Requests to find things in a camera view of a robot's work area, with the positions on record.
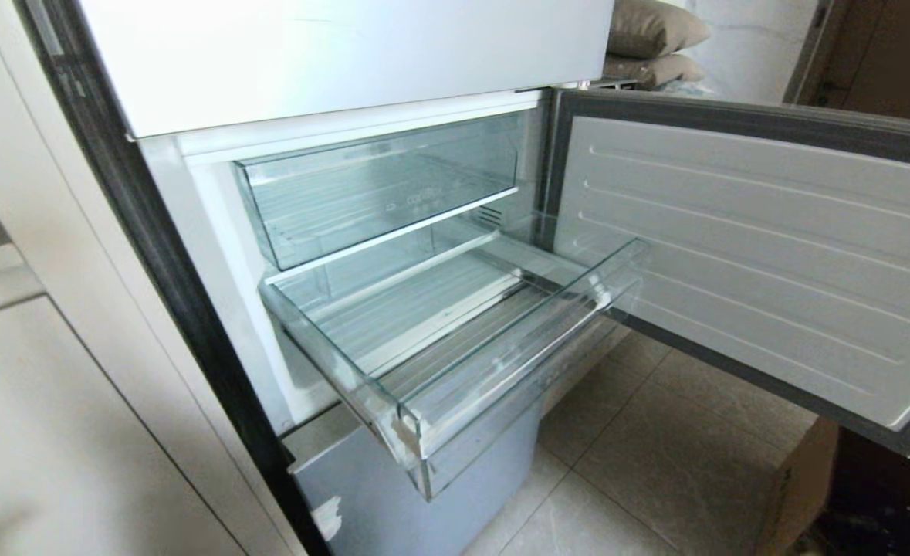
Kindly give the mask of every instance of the freezer compartment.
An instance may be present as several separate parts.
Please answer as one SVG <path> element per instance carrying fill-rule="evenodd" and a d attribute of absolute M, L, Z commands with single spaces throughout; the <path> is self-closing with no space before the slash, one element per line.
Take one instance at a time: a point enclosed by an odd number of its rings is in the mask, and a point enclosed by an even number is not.
<path fill-rule="evenodd" d="M 261 285 L 427 499 L 543 393 L 557 348 L 637 295 L 645 243 L 575 239 L 586 256 L 606 253 L 589 267 L 519 239 L 547 226 L 540 214 L 496 226 L 472 212 Z"/>
<path fill-rule="evenodd" d="M 235 162 L 264 256 L 282 270 L 342 256 L 514 193 L 525 117 Z"/>

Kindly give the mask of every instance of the white refrigerator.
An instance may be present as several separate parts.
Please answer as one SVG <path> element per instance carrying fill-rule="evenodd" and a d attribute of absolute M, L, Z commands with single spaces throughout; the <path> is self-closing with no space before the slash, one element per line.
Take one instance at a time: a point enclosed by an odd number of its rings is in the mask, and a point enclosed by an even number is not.
<path fill-rule="evenodd" d="M 67 11 L 189 257 L 161 284 L 203 288 L 217 323 L 187 332 L 237 358 L 215 394 L 268 427 L 247 446 L 341 401 L 404 503 L 483 507 L 438 554 L 526 475 L 565 351 L 619 323 L 910 456 L 910 122 L 589 87 L 612 4 Z M 54 56 L 73 25 L 28 13 Z M 370 527 L 331 514 L 334 550 Z"/>

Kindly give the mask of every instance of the freezer drawer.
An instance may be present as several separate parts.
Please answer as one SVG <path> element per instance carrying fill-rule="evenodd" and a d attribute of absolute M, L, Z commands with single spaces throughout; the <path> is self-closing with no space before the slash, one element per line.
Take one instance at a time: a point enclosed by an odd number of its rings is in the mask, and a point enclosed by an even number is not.
<path fill-rule="evenodd" d="M 643 242 L 614 237 L 583 266 L 519 239 L 544 219 L 446 219 L 261 285 L 285 332 L 427 499 L 553 382 L 560 367 L 542 363 L 557 348 L 634 302 Z"/>

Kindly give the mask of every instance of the black trim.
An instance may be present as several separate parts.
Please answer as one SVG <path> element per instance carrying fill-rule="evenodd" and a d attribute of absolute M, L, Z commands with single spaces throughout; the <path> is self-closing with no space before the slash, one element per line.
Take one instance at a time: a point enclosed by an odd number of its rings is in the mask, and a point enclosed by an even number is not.
<path fill-rule="evenodd" d="M 910 122 L 888 117 L 873 117 L 853 112 L 836 112 L 804 107 L 763 107 L 722 101 L 666 97 L 655 93 L 614 90 L 558 90 L 553 99 L 547 156 L 547 179 L 542 183 L 540 205 L 550 215 L 560 212 L 564 170 L 567 165 L 571 126 L 575 116 L 602 117 L 606 120 L 630 120 L 662 126 L 717 131 L 724 134 L 768 138 L 807 144 L 811 147 L 832 148 L 910 163 Z M 544 236 L 546 246 L 553 246 L 553 231 Z M 747 380 L 773 394 L 780 395 L 834 419 L 839 425 L 868 437 L 874 442 L 903 455 L 910 455 L 910 422 L 899 432 L 886 429 L 863 416 L 839 407 L 776 379 L 761 370 L 713 351 L 688 338 L 680 337 L 648 321 L 628 316 L 624 322 L 630 328 L 672 345 L 705 363 Z"/>
<path fill-rule="evenodd" d="M 127 140 L 77 4 L 17 0 L 16 6 L 81 151 L 253 463 L 307 553 L 330 554 L 143 155 Z M 62 52 L 49 52 L 55 43 Z"/>

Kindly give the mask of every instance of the cardboard box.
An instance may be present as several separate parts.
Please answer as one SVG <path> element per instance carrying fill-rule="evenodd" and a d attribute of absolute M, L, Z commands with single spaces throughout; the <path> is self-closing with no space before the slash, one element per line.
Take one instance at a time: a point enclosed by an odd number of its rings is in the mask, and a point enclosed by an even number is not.
<path fill-rule="evenodd" d="M 773 476 L 754 552 L 785 554 L 828 505 L 839 425 L 818 419 Z"/>

